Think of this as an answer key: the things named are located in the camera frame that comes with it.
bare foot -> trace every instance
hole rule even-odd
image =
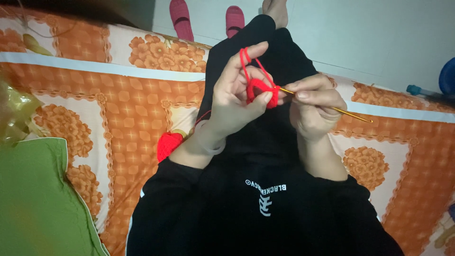
[[[264,0],[262,2],[262,13],[270,16],[275,21],[276,29],[288,25],[286,0]]]

pink slipper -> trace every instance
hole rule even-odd
[[[242,9],[238,6],[230,6],[226,11],[226,35],[233,37],[239,30],[245,27],[245,17]]]
[[[169,12],[177,37],[188,41],[194,41],[191,29],[190,13],[185,0],[172,0],[169,4]]]

orange floral bedsheet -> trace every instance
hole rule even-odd
[[[188,134],[203,97],[204,81],[190,76],[174,81],[164,74],[204,73],[210,47],[27,10],[29,26],[49,38],[41,37],[15,20],[18,9],[5,10],[0,51],[30,54],[5,61],[0,52],[0,67],[17,88],[44,103],[33,121],[46,136],[68,141],[68,180],[88,205],[111,255],[124,255],[140,189],[157,170],[157,140],[166,131]],[[32,54],[152,69],[156,77],[23,62]],[[454,113],[402,93],[330,79],[349,102]],[[334,127],[330,139],[340,161],[371,191],[382,224],[406,255],[454,255],[455,223],[447,209],[454,203],[455,124],[369,118],[373,124],[343,116]]]

white bracelet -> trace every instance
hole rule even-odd
[[[200,136],[200,133],[198,132],[201,127],[207,123],[208,120],[201,120],[199,121],[199,123],[197,123],[196,127],[194,128],[194,134],[193,136],[196,136],[196,140],[197,142],[199,143],[199,145],[205,150],[207,151],[207,153],[209,153],[210,155],[218,155],[220,154],[224,148],[226,147],[226,139],[224,138],[220,143],[219,145],[216,145],[215,149],[208,149],[206,148],[200,141],[199,139],[199,136]]]

crochet hook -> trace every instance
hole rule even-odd
[[[281,87],[280,87],[280,90],[282,90],[283,92],[288,92],[288,93],[291,93],[291,94],[295,94],[295,92],[288,91],[288,90],[286,90],[286,89],[284,89],[284,88],[281,88]],[[345,115],[354,117],[354,118],[356,118],[356,119],[358,119],[358,120],[361,120],[361,121],[364,121],[364,122],[367,122],[367,123],[372,123],[372,122],[373,122],[373,120],[369,120],[369,121],[368,121],[368,120],[365,119],[365,118],[361,118],[361,117],[359,117],[359,116],[356,116],[356,115],[354,115],[354,114],[352,114],[352,113],[350,113],[350,112],[341,110],[341,109],[339,109],[339,108],[335,108],[335,107],[331,107],[331,108],[334,109],[334,110],[336,110],[336,111],[338,111],[338,112],[340,112],[340,113],[342,113],[342,114],[345,114]]]

